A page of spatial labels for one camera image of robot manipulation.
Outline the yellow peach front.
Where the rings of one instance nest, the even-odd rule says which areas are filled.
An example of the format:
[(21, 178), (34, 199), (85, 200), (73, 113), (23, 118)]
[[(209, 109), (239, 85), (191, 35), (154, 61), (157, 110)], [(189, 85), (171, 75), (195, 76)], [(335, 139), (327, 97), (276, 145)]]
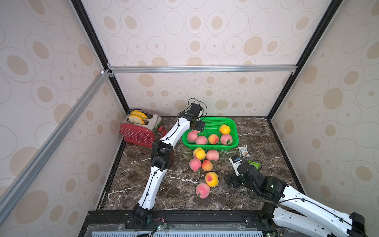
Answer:
[(223, 135), (225, 134), (230, 134), (231, 133), (231, 128), (226, 125), (226, 124), (223, 124), (219, 127), (219, 132)]

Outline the yellow red peach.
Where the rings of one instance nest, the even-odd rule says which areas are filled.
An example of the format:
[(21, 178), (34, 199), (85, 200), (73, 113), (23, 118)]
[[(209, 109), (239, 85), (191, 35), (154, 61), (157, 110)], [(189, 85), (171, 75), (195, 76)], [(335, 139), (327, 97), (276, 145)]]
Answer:
[(205, 176), (206, 184), (213, 188), (219, 184), (219, 176), (215, 172), (209, 172)]

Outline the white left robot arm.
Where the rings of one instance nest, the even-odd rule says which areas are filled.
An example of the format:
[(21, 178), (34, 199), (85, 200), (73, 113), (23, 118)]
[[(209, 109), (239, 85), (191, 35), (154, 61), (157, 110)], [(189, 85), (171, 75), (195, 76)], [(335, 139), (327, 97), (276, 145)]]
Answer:
[(177, 115), (177, 121), (161, 139), (155, 140), (151, 154), (151, 172), (138, 203), (132, 211), (137, 221), (148, 226), (152, 221), (156, 196), (162, 180), (175, 161), (174, 148), (183, 134), (194, 129), (202, 132), (205, 122), (201, 120), (204, 109), (200, 102), (193, 102)]

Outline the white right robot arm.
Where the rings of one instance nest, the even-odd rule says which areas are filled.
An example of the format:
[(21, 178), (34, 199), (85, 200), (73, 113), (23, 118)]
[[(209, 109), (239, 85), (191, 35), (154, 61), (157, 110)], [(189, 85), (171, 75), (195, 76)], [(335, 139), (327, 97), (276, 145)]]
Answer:
[(228, 187), (245, 187), (265, 201), (259, 220), (262, 225), (275, 224), (310, 237), (364, 237), (365, 219), (323, 205), (300, 193), (286, 182), (264, 177), (249, 161), (229, 159), (234, 173), (226, 176)]

